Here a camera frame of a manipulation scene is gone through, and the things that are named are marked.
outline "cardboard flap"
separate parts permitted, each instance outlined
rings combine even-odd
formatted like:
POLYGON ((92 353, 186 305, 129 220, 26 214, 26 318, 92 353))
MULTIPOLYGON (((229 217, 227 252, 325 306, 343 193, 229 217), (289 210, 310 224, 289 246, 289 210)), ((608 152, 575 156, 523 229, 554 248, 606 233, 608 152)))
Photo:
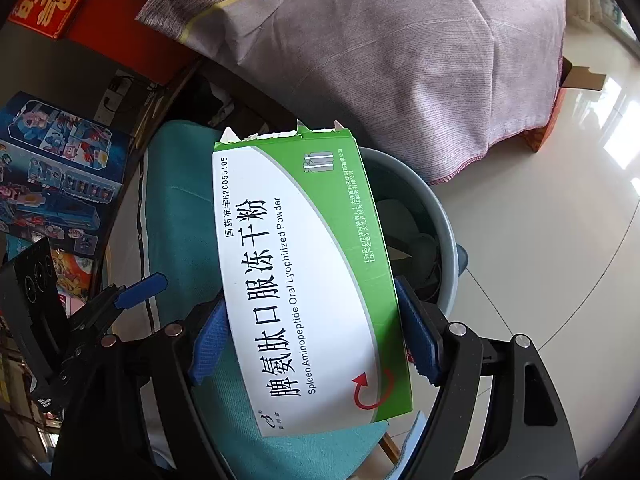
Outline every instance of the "cardboard flap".
POLYGON ((604 74, 591 73, 586 66, 574 66, 562 83, 562 87, 600 91, 606 77, 604 74))
POLYGON ((389 257, 389 261, 405 260, 412 257, 410 254, 389 245, 386 246, 386 255, 389 257))

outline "tile floor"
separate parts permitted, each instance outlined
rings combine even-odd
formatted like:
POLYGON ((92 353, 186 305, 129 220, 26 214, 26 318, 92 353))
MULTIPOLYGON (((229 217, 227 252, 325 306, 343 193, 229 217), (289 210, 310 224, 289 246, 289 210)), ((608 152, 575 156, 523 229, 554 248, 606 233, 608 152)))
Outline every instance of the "tile floor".
MULTIPOLYGON (((577 23, 564 55, 606 73, 604 90, 569 90, 539 153, 505 140, 433 189, 470 255, 451 320, 482 336, 532 338, 583 464, 606 449, 640 396, 640 62, 600 27, 577 23)), ((478 449, 485 379, 459 468, 478 449)), ((412 381, 415 408, 430 411, 436 388, 417 374, 412 381)), ((399 446, 413 419, 390 421, 399 446)), ((377 449, 358 476, 390 469, 377 449)))

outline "bed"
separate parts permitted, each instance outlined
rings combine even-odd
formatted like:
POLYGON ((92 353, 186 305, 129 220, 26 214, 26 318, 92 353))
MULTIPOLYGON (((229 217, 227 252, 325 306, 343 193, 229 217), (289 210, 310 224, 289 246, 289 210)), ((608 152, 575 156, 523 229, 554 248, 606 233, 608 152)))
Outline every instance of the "bed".
POLYGON ((149 0, 138 19, 438 183, 546 124, 564 0, 149 0))

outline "cardboard box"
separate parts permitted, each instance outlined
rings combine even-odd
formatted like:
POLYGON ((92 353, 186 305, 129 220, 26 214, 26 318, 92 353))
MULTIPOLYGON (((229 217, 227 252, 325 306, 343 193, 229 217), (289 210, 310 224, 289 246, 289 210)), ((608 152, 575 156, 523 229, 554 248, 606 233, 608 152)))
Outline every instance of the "cardboard box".
POLYGON ((16 94, 0 110, 0 231, 94 256, 128 147, 126 134, 16 94))
POLYGON ((260 432, 319 433, 410 412, 394 282, 350 131, 230 137, 213 153, 215 227, 260 432))
POLYGON ((594 74, 585 66, 573 66, 571 61, 567 58, 562 58, 562 72, 560 75, 560 88, 558 94, 556 94, 556 100, 554 106, 551 109, 551 116, 549 122, 541 128, 534 128, 533 130, 526 130, 520 135, 524 138, 525 142, 534 151, 538 152, 540 147, 548 139, 549 135, 556 126, 558 115, 564 102, 564 96, 567 88, 578 88, 584 90, 601 91, 606 79, 604 74, 594 74))

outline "electrical outlet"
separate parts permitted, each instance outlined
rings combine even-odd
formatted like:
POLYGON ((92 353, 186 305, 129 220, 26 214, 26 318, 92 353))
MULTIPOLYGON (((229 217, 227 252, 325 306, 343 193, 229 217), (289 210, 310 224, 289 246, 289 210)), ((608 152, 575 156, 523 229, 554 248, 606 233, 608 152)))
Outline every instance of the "electrical outlet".
POLYGON ((105 126, 111 125, 120 103, 131 88, 132 78, 131 74, 123 70, 116 70, 115 76, 109 82, 104 95, 100 99, 100 104, 98 104, 98 109, 94 115, 94 121, 98 121, 105 126))

